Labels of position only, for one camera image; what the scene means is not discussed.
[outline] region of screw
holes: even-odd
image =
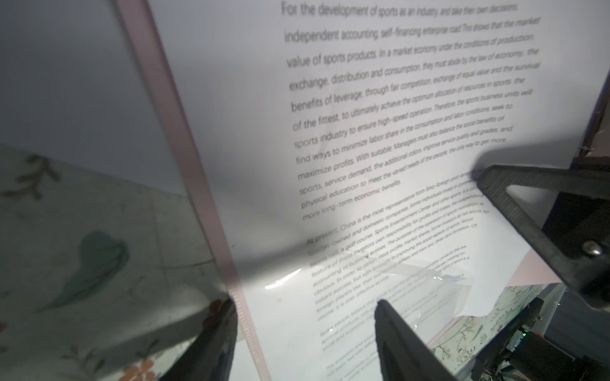
[[[591,257],[597,257],[603,253],[603,249],[600,244],[595,241],[585,241],[581,246],[581,249]]]

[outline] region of silver screw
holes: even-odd
[[[591,257],[596,257],[603,253],[603,249],[601,248],[600,244],[595,241],[585,241],[581,248],[587,255],[590,255]]]

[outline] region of pink border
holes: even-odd
[[[117,5],[220,276],[237,307],[239,323],[260,379],[270,381],[271,375],[148,2],[117,0]]]

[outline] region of paper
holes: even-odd
[[[151,1],[259,372],[380,379],[382,297],[423,340],[489,312],[529,246],[471,172],[570,163],[609,7]]]

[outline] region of orange flower print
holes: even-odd
[[[119,381],[151,381],[154,379],[154,373],[150,371],[154,362],[150,358],[146,358],[140,362],[140,366],[130,365],[123,369],[123,376]]]

